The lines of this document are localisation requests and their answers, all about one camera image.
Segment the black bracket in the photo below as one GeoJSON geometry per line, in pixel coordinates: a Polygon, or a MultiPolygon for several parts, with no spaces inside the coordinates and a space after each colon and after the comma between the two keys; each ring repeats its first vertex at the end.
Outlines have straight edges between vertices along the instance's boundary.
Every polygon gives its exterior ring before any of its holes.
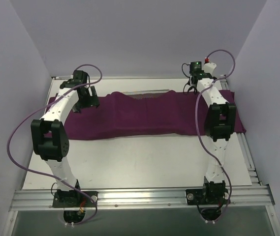
{"type": "Polygon", "coordinates": [[[69,139],[61,121],[34,119],[31,122],[33,150],[42,160],[62,161],[69,151],[69,139]]]}
{"type": "Polygon", "coordinates": [[[236,105],[233,103],[212,104],[205,118],[204,130],[207,136],[216,142],[218,139],[229,140],[234,133],[236,105]]]}
{"type": "MultiPolygon", "coordinates": [[[[73,72],[73,78],[69,79],[68,81],[64,81],[60,88],[73,88],[77,85],[86,84],[87,83],[88,74],[82,70],[75,70],[73,72]]],[[[91,86],[90,94],[89,89],[86,87],[79,87],[76,89],[79,100],[74,105],[73,111],[74,112],[81,112],[81,109],[87,107],[98,107],[99,106],[99,99],[96,93],[96,89],[94,86],[91,86]]]]}
{"type": "MultiPolygon", "coordinates": [[[[76,188],[80,189],[79,182],[76,182],[76,188]]],[[[83,191],[88,196],[90,196],[97,204],[98,192],[97,191],[83,191]]],[[[52,203],[53,208],[65,208],[65,207],[80,207],[81,204],[85,202],[82,207],[95,207],[94,203],[90,199],[86,199],[82,194],[76,192],[75,190],[61,191],[57,189],[54,193],[54,199],[52,203]]]]}
{"type": "Polygon", "coordinates": [[[225,188],[225,181],[222,183],[208,182],[204,178],[203,188],[186,189],[186,199],[188,205],[225,205],[227,199],[225,194],[228,190],[225,188]]]}
{"type": "Polygon", "coordinates": [[[193,61],[190,63],[190,71],[189,74],[191,76],[191,80],[189,78],[188,85],[191,87],[188,89],[188,92],[193,89],[193,93],[197,94],[197,83],[199,80],[202,80],[204,78],[210,78],[212,79],[213,76],[210,73],[205,73],[204,70],[202,70],[202,62],[201,61],[193,61]]]}

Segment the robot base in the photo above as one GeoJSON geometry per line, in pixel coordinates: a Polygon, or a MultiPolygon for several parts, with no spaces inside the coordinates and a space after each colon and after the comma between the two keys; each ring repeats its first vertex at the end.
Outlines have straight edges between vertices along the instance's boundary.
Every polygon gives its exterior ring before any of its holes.
{"type": "MultiPolygon", "coordinates": [[[[76,182],[75,188],[80,189],[79,182],[76,182]]],[[[90,196],[96,203],[98,199],[97,191],[83,191],[90,196]]],[[[90,199],[86,199],[82,194],[75,190],[61,191],[57,189],[54,193],[52,203],[53,208],[66,208],[66,207],[94,207],[90,199]]]]}
{"type": "Polygon", "coordinates": [[[204,178],[203,188],[187,189],[186,198],[188,205],[225,205],[227,203],[228,191],[225,188],[225,181],[222,183],[208,182],[204,178]]]}

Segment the glass panel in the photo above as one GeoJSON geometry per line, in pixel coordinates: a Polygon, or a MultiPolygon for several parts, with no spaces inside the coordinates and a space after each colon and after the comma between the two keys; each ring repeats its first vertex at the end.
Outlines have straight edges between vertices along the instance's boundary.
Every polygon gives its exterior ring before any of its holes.
{"type": "Polygon", "coordinates": [[[66,228],[56,211],[21,211],[15,236],[273,236],[265,207],[230,207],[215,225],[205,224],[197,209],[102,210],[90,222],[66,228]]]}

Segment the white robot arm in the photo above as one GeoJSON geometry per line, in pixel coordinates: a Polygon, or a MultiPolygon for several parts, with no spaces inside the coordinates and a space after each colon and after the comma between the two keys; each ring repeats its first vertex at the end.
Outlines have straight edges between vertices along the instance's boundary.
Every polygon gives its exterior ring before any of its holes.
{"type": "MultiPolygon", "coordinates": [[[[202,97],[209,109],[204,123],[204,130],[211,145],[208,151],[220,161],[221,165],[212,156],[209,156],[208,169],[205,174],[203,188],[201,190],[187,190],[187,194],[194,196],[190,199],[191,205],[222,205],[226,203],[227,192],[224,173],[221,167],[225,162],[225,151],[231,134],[234,132],[236,119],[236,106],[223,98],[220,91],[211,86],[215,77],[212,76],[216,64],[205,61],[204,66],[200,61],[191,62],[188,90],[194,92],[203,91],[202,97]]],[[[215,219],[220,214],[220,208],[214,210],[215,219]]]]}
{"type": "MultiPolygon", "coordinates": [[[[74,177],[68,159],[69,140],[63,124],[71,110],[80,112],[80,109],[98,106],[99,100],[94,86],[89,89],[80,87],[64,95],[71,88],[87,83],[87,73],[76,70],[68,81],[61,84],[57,99],[64,98],[52,105],[41,119],[34,119],[31,123],[31,136],[34,152],[40,155],[50,167],[53,175],[59,177],[71,186],[80,188],[74,177]]],[[[79,202],[81,195],[57,180],[58,201],[62,203],[79,202]]]]}

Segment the black mounting plate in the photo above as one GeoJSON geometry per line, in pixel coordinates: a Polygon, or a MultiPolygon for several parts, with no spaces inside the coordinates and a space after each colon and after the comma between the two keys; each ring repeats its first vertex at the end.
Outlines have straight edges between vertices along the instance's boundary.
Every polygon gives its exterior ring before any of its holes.
{"type": "MultiPolygon", "coordinates": [[[[83,191],[83,192],[86,193],[90,197],[96,196],[98,199],[97,191],[83,191]]],[[[78,202],[75,199],[73,199],[72,201],[69,199],[67,201],[61,201],[57,192],[54,193],[54,196],[55,197],[53,198],[53,203],[52,203],[53,208],[80,207],[81,202],[78,202]]],[[[83,207],[95,207],[95,205],[90,201],[90,199],[86,199],[86,203],[83,207]]]]}
{"type": "Polygon", "coordinates": [[[186,189],[186,200],[187,204],[190,206],[196,206],[196,205],[225,205],[227,203],[227,199],[221,199],[220,201],[214,201],[211,203],[208,203],[205,201],[205,198],[203,196],[203,188],[200,189],[186,189]],[[188,194],[193,195],[193,199],[188,199],[188,194]]]}

